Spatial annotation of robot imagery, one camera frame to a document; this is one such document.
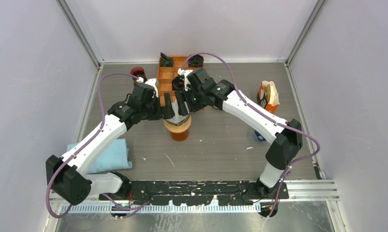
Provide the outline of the clear grey ribbed dripper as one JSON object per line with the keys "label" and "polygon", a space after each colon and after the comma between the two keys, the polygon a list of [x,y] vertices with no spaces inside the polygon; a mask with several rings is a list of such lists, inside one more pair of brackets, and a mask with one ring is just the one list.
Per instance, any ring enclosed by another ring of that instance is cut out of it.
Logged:
{"label": "clear grey ribbed dripper", "polygon": [[181,126],[186,123],[191,116],[175,116],[170,119],[165,119],[165,122],[173,126]]}

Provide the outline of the wooden ring dripper stand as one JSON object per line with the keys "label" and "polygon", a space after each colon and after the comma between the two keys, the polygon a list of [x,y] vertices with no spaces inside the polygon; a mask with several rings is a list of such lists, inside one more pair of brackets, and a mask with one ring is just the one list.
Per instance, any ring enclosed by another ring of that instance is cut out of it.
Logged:
{"label": "wooden ring dripper stand", "polygon": [[167,120],[164,119],[164,126],[167,130],[169,130],[172,133],[183,133],[189,129],[192,123],[192,117],[189,116],[187,120],[182,123],[181,125],[174,125],[169,123]]}

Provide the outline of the orange glass carafe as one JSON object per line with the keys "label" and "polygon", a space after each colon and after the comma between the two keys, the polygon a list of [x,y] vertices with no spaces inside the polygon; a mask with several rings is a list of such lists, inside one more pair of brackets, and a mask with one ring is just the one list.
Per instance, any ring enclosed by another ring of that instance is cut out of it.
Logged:
{"label": "orange glass carafe", "polygon": [[177,142],[182,142],[184,140],[186,140],[189,136],[189,130],[185,130],[183,132],[170,132],[170,136],[171,138],[174,140],[174,141],[177,141]]}

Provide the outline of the red black carafe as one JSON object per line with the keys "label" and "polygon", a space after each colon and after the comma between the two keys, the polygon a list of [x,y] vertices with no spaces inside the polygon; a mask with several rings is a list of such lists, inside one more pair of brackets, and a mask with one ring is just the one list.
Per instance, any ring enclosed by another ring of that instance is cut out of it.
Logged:
{"label": "red black carafe", "polygon": [[130,74],[137,77],[142,77],[146,80],[145,70],[143,67],[137,66],[131,69]]}

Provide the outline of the blue ribbed dripper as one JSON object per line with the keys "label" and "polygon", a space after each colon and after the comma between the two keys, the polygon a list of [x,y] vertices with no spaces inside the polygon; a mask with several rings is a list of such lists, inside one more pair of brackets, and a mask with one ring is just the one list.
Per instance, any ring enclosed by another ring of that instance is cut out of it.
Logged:
{"label": "blue ribbed dripper", "polygon": [[258,141],[261,141],[261,142],[266,141],[266,139],[258,131],[254,131],[254,133]]}

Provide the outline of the orange coffee filter box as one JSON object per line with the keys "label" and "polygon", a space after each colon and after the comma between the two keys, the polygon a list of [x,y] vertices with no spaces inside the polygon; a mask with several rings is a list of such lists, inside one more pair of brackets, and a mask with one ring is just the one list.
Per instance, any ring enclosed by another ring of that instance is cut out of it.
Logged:
{"label": "orange coffee filter box", "polygon": [[275,83],[273,81],[262,81],[256,99],[259,106],[274,114],[280,105]]}

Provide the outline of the white paper coffee filter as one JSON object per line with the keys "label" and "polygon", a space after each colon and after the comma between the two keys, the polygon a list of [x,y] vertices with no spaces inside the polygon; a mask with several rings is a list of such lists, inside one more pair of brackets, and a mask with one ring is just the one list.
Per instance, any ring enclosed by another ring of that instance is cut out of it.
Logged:
{"label": "white paper coffee filter", "polygon": [[174,117],[172,117],[170,119],[166,119],[166,121],[169,124],[178,126],[178,125],[185,123],[189,119],[189,117],[190,117],[190,115],[181,116],[179,114],[176,114]]}

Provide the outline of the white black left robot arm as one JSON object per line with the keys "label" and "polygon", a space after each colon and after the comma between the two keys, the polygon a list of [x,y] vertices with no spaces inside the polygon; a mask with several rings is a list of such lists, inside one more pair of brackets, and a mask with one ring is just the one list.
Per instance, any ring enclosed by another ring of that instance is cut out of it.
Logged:
{"label": "white black left robot arm", "polygon": [[118,101],[103,113],[101,123],[81,142],[61,157],[51,155],[46,161],[46,198],[54,191],[71,205],[78,205],[87,197],[108,194],[123,200],[130,193],[129,179],[117,172],[89,174],[96,159],[118,137],[142,120],[171,118],[172,97],[164,95],[161,106],[155,86],[136,84],[127,101]]}

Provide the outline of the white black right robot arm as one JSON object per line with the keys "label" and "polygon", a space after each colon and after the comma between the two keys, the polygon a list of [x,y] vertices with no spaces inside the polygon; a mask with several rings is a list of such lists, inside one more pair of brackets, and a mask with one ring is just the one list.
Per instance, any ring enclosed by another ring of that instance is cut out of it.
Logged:
{"label": "white black right robot arm", "polygon": [[286,167],[303,146],[302,135],[296,132],[301,123],[268,112],[235,90],[230,81],[215,82],[203,68],[178,69],[177,73],[176,79],[182,81],[175,92],[181,116],[213,106],[241,119],[270,144],[265,155],[267,163],[256,182],[258,194],[270,198],[279,188]]}

